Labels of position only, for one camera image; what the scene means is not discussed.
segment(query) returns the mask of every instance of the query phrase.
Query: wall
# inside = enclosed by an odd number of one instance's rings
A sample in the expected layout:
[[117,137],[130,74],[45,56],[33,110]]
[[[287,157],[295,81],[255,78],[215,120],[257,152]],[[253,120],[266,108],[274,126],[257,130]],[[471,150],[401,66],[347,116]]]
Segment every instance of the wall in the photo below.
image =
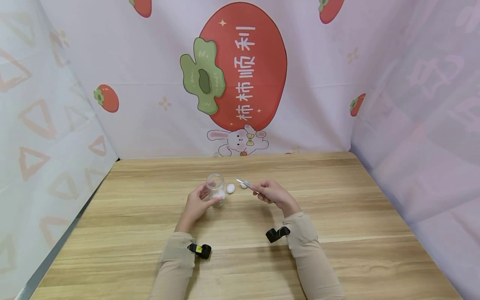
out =
[[0,5],[0,299],[45,259],[117,159],[36,0]]
[[480,287],[480,1],[422,1],[362,106],[356,153],[464,299]]
[[[414,9],[231,2],[41,0],[120,158],[350,149],[350,104],[368,99],[385,68],[378,59]],[[215,88],[201,89],[201,68]]]

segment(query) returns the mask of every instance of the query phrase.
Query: beige sleeve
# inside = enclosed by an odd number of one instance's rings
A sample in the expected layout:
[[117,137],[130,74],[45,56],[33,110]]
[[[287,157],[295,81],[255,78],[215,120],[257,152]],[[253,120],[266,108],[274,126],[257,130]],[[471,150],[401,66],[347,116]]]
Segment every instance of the beige sleeve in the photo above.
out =
[[288,247],[297,263],[300,283],[308,300],[346,300],[335,271],[318,242],[308,215],[293,214],[283,221],[290,229]]
[[195,254],[187,247],[195,243],[188,233],[175,232],[163,249],[160,270],[148,300],[184,300],[195,267]]

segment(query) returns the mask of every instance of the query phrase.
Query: bow tie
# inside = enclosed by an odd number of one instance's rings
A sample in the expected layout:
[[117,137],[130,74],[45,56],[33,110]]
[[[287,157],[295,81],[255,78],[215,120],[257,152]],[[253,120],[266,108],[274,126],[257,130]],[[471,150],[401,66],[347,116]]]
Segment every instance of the bow tie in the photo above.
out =
[[247,146],[253,146],[252,138],[254,136],[255,136],[255,134],[247,133],[247,138],[248,138]]

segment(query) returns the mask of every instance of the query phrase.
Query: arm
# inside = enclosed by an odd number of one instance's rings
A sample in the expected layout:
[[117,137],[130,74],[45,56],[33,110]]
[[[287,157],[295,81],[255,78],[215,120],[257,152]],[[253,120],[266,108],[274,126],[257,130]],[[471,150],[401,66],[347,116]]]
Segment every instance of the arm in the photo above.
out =
[[222,198],[203,201],[208,196],[206,183],[200,185],[188,195],[187,204],[175,233],[167,240],[160,260],[160,270],[153,285],[148,300],[183,300],[187,291],[193,267],[195,254],[187,247],[195,243],[190,231],[196,220],[212,205]]
[[280,208],[283,224],[290,229],[288,247],[297,264],[303,291],[308,300],[346,300],[343,289],[318,242],[317,233],[308,215],[282,186],[273,180],[252,186],[258,199]]
[[148,300],[183,300],[195,266],[195,254],[187,249],[195,242],[189,233],[175,232],[160,260],[160,271]]
[[320,247],[317,233],[303,212],[286,217],[287,242],[297,264],[300,283],[308,300],[346,300],[342,286]]

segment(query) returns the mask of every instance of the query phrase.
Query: left hand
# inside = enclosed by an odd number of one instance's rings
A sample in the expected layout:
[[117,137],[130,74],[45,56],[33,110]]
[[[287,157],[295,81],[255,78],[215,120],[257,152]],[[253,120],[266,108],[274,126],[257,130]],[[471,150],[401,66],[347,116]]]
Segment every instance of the left hand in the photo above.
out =
[[175,228],[175,232],[189,233],[195,222],[207,211],[209,207],[222,201],[221,197],[203,201],[209,194],[206,182],[193,190],[187,198],[187,204]]

